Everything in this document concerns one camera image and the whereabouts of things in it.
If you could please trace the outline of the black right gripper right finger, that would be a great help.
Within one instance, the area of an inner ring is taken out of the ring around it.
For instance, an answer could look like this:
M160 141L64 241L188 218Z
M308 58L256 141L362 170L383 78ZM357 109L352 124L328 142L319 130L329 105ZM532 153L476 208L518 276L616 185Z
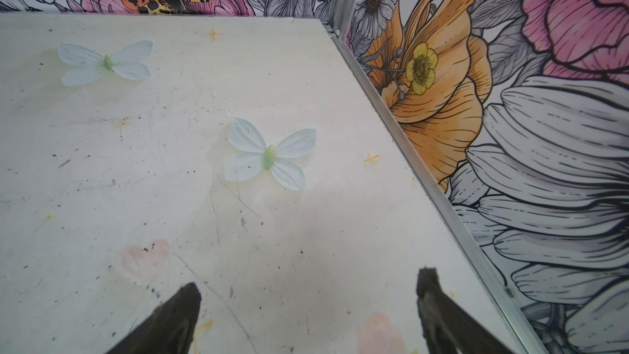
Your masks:
M419 270L416 294L429 353L513 353L443 292L436 269Z

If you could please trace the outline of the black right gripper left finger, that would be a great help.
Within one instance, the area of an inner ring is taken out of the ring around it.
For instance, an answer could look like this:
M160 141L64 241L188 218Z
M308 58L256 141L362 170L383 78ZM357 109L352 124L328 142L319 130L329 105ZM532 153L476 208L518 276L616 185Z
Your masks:
M201 293L195 283L188 283L107 354L186 354L193 343L200 309Z

